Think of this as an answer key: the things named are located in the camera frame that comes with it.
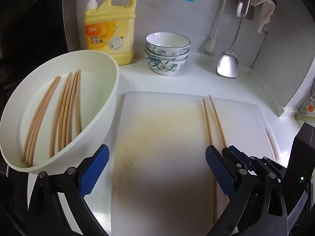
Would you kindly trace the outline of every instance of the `black appliance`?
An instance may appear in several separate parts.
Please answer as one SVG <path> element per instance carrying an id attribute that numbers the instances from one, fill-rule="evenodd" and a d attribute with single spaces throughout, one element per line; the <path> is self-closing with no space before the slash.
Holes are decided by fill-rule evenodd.
<path id="1" fill-rule="evenodd" d="M 30 72 L 79 49 L 76 0 L 0 0 L 0 116 Z M 0 153 L 0 235 L 26 235 L 27 181 Z"/>

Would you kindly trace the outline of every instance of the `metal screw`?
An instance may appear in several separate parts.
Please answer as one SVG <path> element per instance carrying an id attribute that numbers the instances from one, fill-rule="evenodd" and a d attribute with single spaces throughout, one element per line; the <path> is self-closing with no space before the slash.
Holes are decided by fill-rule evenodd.
<path id="1" fill-rule="evenodd" d="M 45 171 L 41 171 L 38 173 L 39 178 L 43 178 L 46 175 Z"/>
<path id="2" fill-rule="evenodd" d="M 246 169 L 240 169 L 240 170 L 239 170 L 239 173 L 240 173 L 241 175 L 246 175 L 246 174 L 247 174 L 247 170 L 246 170 Z"/>
<path id="3" fill-rule="evenodd" d="M 276 178 L 276 174 L 273 173 L 273 172 L 270 172 L 270 173 L 269 173 L 269 176 L 270 176 L 271 178 Z"/>
<path id="4" fill-rule="evenodd" d="M 67 169 L 68 174 L 73 174 L 76 171 L 76 168 L 71 167 Z"/>

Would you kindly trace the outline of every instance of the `white bottle brush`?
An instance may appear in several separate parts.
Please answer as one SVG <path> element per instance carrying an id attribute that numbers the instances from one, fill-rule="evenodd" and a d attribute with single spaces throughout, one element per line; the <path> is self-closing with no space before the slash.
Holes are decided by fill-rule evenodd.
<path id="1" fill-rule="evenodd" d="M 218 42 L 216 40 L 216 35 L 218 33 L 218 29 L 219 29 L 219 26 L 220 26 L 220 23 L 221 23 L 221 19 L 222 19 L 222 16 L 223 16 L 223 12 L 224 12 L 224 8 L 225 8 L 225 4 L 226 4 L 226 0 L 223 0 L 222 1 L 222 6 L 221 6 L 221 10 L 220 10 L 220 13 L 219 13 L 219 21 L 218 21 L 218 24 L 217 24 L 217 27 L 214 31 L 214 34 L 213 36 L 211 36 L 205 43 L 205 48 L 207 50 L 207 52 L 211 53 L 211 54 L 214 54 L 216 48 L 218 47 Z"/>

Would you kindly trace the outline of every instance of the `blue gripper pad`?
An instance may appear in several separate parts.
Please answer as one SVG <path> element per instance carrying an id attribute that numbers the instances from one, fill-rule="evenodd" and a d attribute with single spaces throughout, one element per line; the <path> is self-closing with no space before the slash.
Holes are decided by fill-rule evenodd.
<path id="1" fill-rule="evenodd" d="M 99 179 L 109 160 L 108 146 L 103 145 L 101 148 L 101 151 L 95 156 L 89 167 L 81 175 L 79 184 L 80 186 L 78 190 L 82 198 L 92 192 L 97 180 Z"/>
<path id="2" fill-rule="evenodd" d="M 235 195 L 235 180 L 223 164 L 223 157 L 213 145 L 207 147 L 205 155 L 208 166 L 217 179 L 223 193 L 233 199 Z"/>

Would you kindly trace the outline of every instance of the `wooden chopstick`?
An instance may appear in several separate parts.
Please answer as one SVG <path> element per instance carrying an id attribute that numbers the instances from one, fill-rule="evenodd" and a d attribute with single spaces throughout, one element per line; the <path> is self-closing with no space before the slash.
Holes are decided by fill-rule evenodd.
<path id="1" fill-rule="evenodd" d="M 45 112 L 47 110 L 47 107 L 49 105 L 49 102 L 51 100 L 51 97 L 53 96 L 56 88 L 57 88 L 57 85 L 59 84 L 60 82 L 60 79 L 61 79 L 61 76 L 58 76 L 58 79 L 55 81 L 53 87 L 51 88 L 51 90 L 49 91 L 48 95 L 47 95 L 47 98 L 41 108 L 41 111 L 39 113 L 39 116 L 37 117 L 37 121 L 36 121 L 36 124 L 35 124 L 35 129 L 33 130 L 33 133 L 32 133 L 32 136 L 31 136 L 31 144 L 29 145 L 29 148 L 30 148 L 30 154 L 29 154 L 29 157 L 28 157 L 28 165 L 32 166 L 33 165 L 33 158 L 34 158 L 34 150 L 35 150 L 35 145 L 36 145 L 36 141 L 37 141 L 37 137 L 38 137 L 38 133 L 39 133 L 39 129 L 40 129 L 40 126 L 42 124 L 42 121 L 43 121 L 43 118 L 44 118 L 44 115 L 45 115 Z"/>
<path id="2" fill-rule="evenodd" d="M 39 105 L 38 105 L 38 107 L 36 109 L 36 112 L 35 112 L 35 114 L 33 116 L 32 122 L 31 122 L 30 127 L 29 127 L 28 132 L 27 132 L 26 140 L 25 140 L 25 143 L 24 143 L 24 149 L 23 149 L 23 154 L 22 154 L 22 161 L 28 160 L 29 156 L 26 159 L 26 154 L 27 154 L 27 149 L 28 149 L 28 146 L 29 146 L 29 141 L 30 141 L 30 138 L 31 138 L 31 134 L 32 134 L 35 122 L 37 120 L 38 114 L 39 114 L 39 112 L 41 110 L 41 107 L 43 106 L 43 104 L 44 104 L 44 102 L 46 100 L 46 97 L 47 97 L 49 91 L 51 90 L 51 88 L 53 87 L 53 85 L 57 81 L 57 79 L 58 79 L 58 76 L 53 80 L 53 82 L 51 83 L 49 88 L 46 90 L 46 93 L 44 94 L 42 100 L 40 101 L 40 103 L 39 103 Z"/>
<path id="3" fill-rule="evenodd" d="M 60 118 L 59 118 L 59 131 L 58 131 L 58 152 L 60 152 L 66 146 L 66 136 L 63 134 L 66 131 L 66 126 L 63 129 L 63 121 L 64 121 L 65 115 L 66 117 L 68 115 L 68 113 L 65 113 L 65 109 L 66 109 L 67 98 L 70 95 L 69 94 L 70 85 L 73 79 L 74 77 L 72 77 L 72 72 L 71 72 L 69 80 L 67 82 L 66 89 L 65 89 L 65 95 L 62 99 L 62 105 L 61 105 L 61 112 L 60 112 Z"/>
<path id="4" fill-rule="evenodd" d="M 209 122 L 209 113 L 206 105 L 205 99 L 202 100 L 204 103 L 204 113 L 206 114 L 206 122 L 207 122 L 207 128 L 208 128 L 208 137 L 209 137 L 209 145 L 212 145 L 212 135 L 211 135 L 211 127 Z"/>
<path id="5" fill-rule="evenodd" d="M 210 121 L 209 121 L 209 113 L 206 105 L 206 101 L 202 100 L 204 103 L 204 112 L 206 114 L 206 121 L 207 121 L 207 128 L 208 128 L 208 136 L 209 136 L 209 144 L 212 145 L 212 134 L 211 134 L 211 127 L 210 127 Z M 218 196 L 217 196 L 217 180 L 215 179 L 215 176 L 213 175 L 212 180 L 212 190 L 213 190 L 213 210 L 212 210 L 212 224 L 215 224 L 218 220 Z"/>
<path id="6" fill-rule="evenodd" d="M 60 111 L 61 111 L 61 104 L 62 104 L 62 100 L 63 97 L 65 95 L 65 90 L 66 90 L 66 86 L 67 83 L 69 81 L 71 73 L 68 74 L 68 77 L 66 79 L 66 82 L 62 88 L 60 97 L 59 97 L 59 101 L 58 101 L 58 105 L 56 108 L 56 113 L 55 113 L 55 118 L 54 118 L 54 123 L 53 123 L 53 128 L 51 131 L 51 137 L 50 137 L 50 148 L 49 148 L 49 158 L 53 157 L 55 155 L 55 141 L 56 141 L 56 130 L 57 130 L 57 124 L 58 124 L 58 118 L 60 115 Z"/>
<path id="7" fill-rule="evenodd" d="M 72 85 L 70 100 L 69 100 L 69 108 L 68 108 L 68 116 L 67 116 L 67 127 L 66 127 L 66 146 L 70 144 L 72 141 L 72 113 L 73 113 L 73 100 L 75 98 L 77 81 L 78 81 L 78 74 L 79 72 L 75 72 L 74 81 Z"/>
<path id="8" fill-rule="evenodd" d="M 77 91 L 76 91 L 76 128 L 77 135 L 82 132 L 82 121 L 81 121 L 81 70 L 79 70 Z"/>
<path id="9" fill-rule="evenodd" d="M 222 139 L 223 148 L 227 148 L 226 140 L 225 140 L 224 133 L 223 133 L 223 130 L 222 130 L 222 125 L 220 123 L 220 119 L 219 119 L 218 113 L 217 113 L 217 111 L 215 109 L 215 104 L 214 104 L 214 102 L 212 100 L 211 95 L 209 95 L 209 98 L 211 100 L 213 111 L 215 112 L 215 118 L 216 118 L 218 126 L 219 126 L 219 131 L 220 131 L 220 135 L 221 135 L 221 139 Z"/>
<path id="10" fill-rule="evenodd" d="M 218 124 L 218 127 L 219 127 L 219 132 L 220 132 L 220 135 L 221 135 L 221 140 L 222 140 L 222 145 L 223 145 L 223 148 L 227 148 L 227 144 L 226 144 L 226 140 L 225 140 L 225 137 L 224 137 L 224 133 L 223 133 L 223 130 L 222 130 L 222 125 L 221 125 L 221 122 L 220 122 L 220 118 L 218 116 L 218 112 L 215 108 L 215 104 L 212 100 L 212 97 L 211 95 L 209 95 L 209 98 L 210 98 L 210 101 L 211 101 L 211 104 L 212 104 L 212 107 L 213 107 L 213 111 L 215 113 L 215 118 L 216 118 L 216 121 L 217 121 L 217 124 Z M 214 178 L 214 183 L 213 183 L 213 217 L 212 217 L 212 223 L 215 224 L 218 220 L 218 211 L 217 211 L 217 184 L 218 182 L 215 180 Z"/>

